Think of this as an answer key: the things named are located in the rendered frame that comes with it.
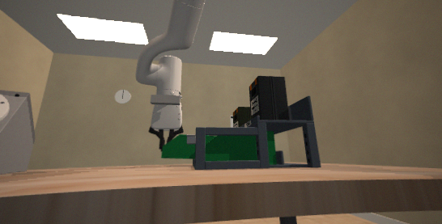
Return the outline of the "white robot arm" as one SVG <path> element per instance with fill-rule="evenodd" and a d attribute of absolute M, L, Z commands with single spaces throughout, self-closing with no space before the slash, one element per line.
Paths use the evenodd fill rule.
<path fill-rule="evenodd" d="M 152 64 L 152 61 L 163 52 L 188 49 L 192 45 L 205 1 L 173 0 L 167 31 L 142 48 L 138 56 L 136 80 L 157 87 L 156 95 L 151 95 L 151 104 L 180 105 L 181 60 L 164 56 L 159 59 L 158 65 Z"/>

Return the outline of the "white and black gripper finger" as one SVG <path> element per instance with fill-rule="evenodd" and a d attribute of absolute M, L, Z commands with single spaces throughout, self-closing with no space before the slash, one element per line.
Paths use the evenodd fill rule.
<path fill-rule="evenodd" d="M 168 136 L 168 139 L 167 139 L 167 143 L 170 142 L 177 134 L 180 134 L 180 133 L 183 133 L 182 126 L 177 131 L 174 131 L 174 129 L 170 129 L 169 130 L 169 136 Z"/>
<path fill-rule="evenodd" d="M 162 152 L 162 149 L 163 149 L 163 146 L 164 146 L 164 143 L 165 143 L 164 131 L 162 129 L 159 129 L 159 132 L 158 132 L 158 131 L 155 131 L 152 127 L 150 127 L 149 133 L 153 133 L 153 134 L 155 134 L 159 138 L 159 149 Z"/>

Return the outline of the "black tool case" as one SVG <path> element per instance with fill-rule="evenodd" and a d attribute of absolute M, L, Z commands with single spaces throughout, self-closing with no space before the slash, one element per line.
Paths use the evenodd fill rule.
<path fill-rule="evenodd" d="M 249 86 L 251 119 L 290 120 L 285 77 L 257 76 Z"/>

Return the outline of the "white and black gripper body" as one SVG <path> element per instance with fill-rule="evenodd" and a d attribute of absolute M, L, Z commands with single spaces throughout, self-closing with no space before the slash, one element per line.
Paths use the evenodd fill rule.
<path fill-rule="evenodd" d="M 151 117 L 151 127 L 156 131 L 179 130 L 182 123 L 182 107 L 180 105 L 155 104 Z"/>

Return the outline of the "dark olive tool case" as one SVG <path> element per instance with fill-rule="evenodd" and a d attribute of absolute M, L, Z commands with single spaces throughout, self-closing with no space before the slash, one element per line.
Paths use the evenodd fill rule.
<path fill-rule="evenodd" d="M 233 112 L 233 127 L 239 128 L 249 120 L 251 120 L 250 107 L 238 107 Z"/>

